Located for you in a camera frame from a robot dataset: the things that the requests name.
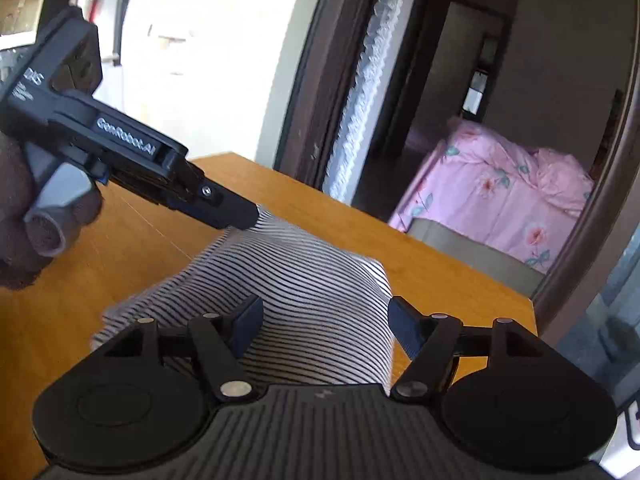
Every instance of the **white wall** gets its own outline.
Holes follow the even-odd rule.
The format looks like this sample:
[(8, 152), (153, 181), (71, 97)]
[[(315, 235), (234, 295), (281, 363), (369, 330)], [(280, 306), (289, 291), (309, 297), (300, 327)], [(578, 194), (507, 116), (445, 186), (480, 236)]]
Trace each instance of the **white wall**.
[(447, 120), (460, 113), (482, 36), (500, 36), (502, 26), (500, 18), (455, 2), (450, 4), (407, 145), (427, 153), (447, 137)]
[(520, 0), (484, 123), (525, 147), (593, 162), (625, 89), (634, 0)]
[(255, 158), (296, 1), (130, 0), (122, 45), (127, 113), (185, 144), (191, 157)]
[(318, 0), (296, 0), (282, 43), (255, 153), (255, 161), (268, 168), (273, 167), (278, 151), (282, 125), (298, 71), (298, 62), (317, 4)]

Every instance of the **doorway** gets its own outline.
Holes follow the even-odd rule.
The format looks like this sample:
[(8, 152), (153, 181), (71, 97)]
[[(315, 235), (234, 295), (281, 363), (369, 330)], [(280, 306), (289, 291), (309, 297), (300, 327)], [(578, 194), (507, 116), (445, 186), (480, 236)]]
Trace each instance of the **doorway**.
[(450, 2), (418, 98), (399, 104), (386, 97), (385, 107), (396, 117), (387, 125), (383, 107), (351, 206), (388, 221), (424, 157), (448, 136), (449, 119), (482, 121), (509, 30), (505, 16)]

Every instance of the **hand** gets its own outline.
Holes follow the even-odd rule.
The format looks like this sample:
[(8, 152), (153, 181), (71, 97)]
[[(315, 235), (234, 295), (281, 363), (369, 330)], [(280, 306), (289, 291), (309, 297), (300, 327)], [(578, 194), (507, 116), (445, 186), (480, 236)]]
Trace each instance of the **hand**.
[(93, 184), (64, 207), (48, 208), (25, 222), (38, 186), (20, 145), (2, 133), (0, 183), (0, 286), (18, 290), (31, 285), (53, 255), (73, 244), (80, 227), (98, 217), (102, 195)]

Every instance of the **door frame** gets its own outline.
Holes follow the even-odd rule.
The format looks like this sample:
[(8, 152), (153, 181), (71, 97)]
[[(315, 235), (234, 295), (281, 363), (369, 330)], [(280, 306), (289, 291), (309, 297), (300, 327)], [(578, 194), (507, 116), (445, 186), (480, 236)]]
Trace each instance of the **door frame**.
[[(422, 7), (416, 9), (416, 21), (419, 22), (418, 26), (422, 25), (426, 1), (427, 0), (423, 0)], [(502, 20), (502, 30), (500, 32), (498, 48), (495, 54), (494, 68), (492, 69), (489, 82), (487, 83), (487, 87), (484, 92), (485, 97), (482, 99), (480, 109), (478, 110), (478, 116), (482, 117), (488, 102), (490, 101), (491, 93), (495, 87), (495, 81), (500, 73), (504, 53), (509, 43), (511, 35), (511, 17), (468, 0), (449, 0), (449, 3), (457, 3), (465, 7), (469, 7), (470, 9), (475, 9), (479, 12), (495, 16)], [(418, 106), (420, 105), (422, 89), (426, 84), (429, 71), (431, 69), (431, 62), (424, 62), (424, 55), (421, 54), (422, 49), (424, 48), (422, 44), (429, 39), (430, 38), (425, 38), (424, 35), (421, 34), (417, 39), (407, 38), (406, 50), (404, 50), (403, 41), (402, 50), (398, 55), (398, 62), (396, 62), (392, 81), (389, 84), (389, 90), (385, 96), (385, 102), (374, 131), (374, 141), (370, 151), (372, 154), (377, 155), (385, 153), (385, 155), (395, 158), (400, 156), (402, 153), (411, 124), (414, 120)], [(413, 71), (420, 73), (420, 84), (412, 86), (411, 90), (407, 91), (406, 82)]]
[[(396, 68), (399, 62), (405, 63), (405, 66), (398, 70), (398, 74), (392, 76), (387, 89), (391, 94), (399, 94), (404, 83), (402, 74), (406, 77), (420, 32), (422, 1), (415, 0), (405, 40), (396, 62)], [(287, 111), (275, 166), (281, 172), (318, 189), (326, 167), (325, 160), (321, 164), (323, 159), (320, 154), (324, 156), (330, 152), (334, 140), (332, 132), (337, 129), (337, 120), (348, 90), (344, 82), (345, 79), (350, 81), (353, 76), (354, 62), (345, 64), (344, 60), (329, 55), (332, 42), (335, 41), (335, 31), (344, 30), (344, 23), (338, 24), (344, 5), (344, 0), (340, 0), (339, 4), (334, 6), (329, 5), (327, 0), (321, 0), (316, 9), (314, 24), (309, 31), (305, 53), (296, 75), (294, 94)], [(360, 23), (363, 23), (366, 20), (362, 13), (365, 13), (366, 9), (360, 7), (360, 12)], [(333, 28), (329, 26), (330, 30), (326, 37), (323, 37), (320, 32), (326, 30), (328, 20)], [(505, 24), (508, 34), (511, 19), (506, 20)], [(362, 37), (362, 34), (358, 35), (358, 42)], [(356, 35), (350, 34), (350, 39), (355, 41)], [(500, 54), (503, 55), (508, 47), (508, 38), (501, 43)], [(340, 85), (335, 81), (329, 81), (330, 75), (340, 80)], [(339, 89), (340, 92), (328, 98), (329, 88)], [(381, 112), (380, 130), (384, 128), (384, 124), (390, 124), (393, 111), (393, 107), (389, 106)], [(315, 119), (321, 121), (320, 126), (313, 124)], [(372, 149), (380, 150), (385, 144), (385, 139), (386, 136), (376, 129)], [(640, 221), (639, 169), (640, 0), (636, 0), (633, 58), (612, 149), (602, 176), (596, 183), (574, 230), (556, 258), (549, 275), (531, 298), (538, 331), (549, 343), (557, 342), (587, 309)]]
[(294, 80), (274, 169), (322, 186), (376, 0), (319, 0)]

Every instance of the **lace curtain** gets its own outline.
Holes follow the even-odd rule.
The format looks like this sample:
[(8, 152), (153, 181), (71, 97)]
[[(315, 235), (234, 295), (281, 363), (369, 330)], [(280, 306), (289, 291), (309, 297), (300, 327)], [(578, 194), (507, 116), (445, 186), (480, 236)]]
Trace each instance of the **lace curtain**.
[(356, 67), (356, 77), (347, 104), (342, 110), (337, 139), (327, 164), (322, 191), (341, 202), (353, 175), (358, 152), (367, 150), (373, 128), (366, 132), (371, 105), (380, 88), (386, 55), (391, 37), (398, 23), (402, 0), (378, 0), (367, 26), (364, 51)]

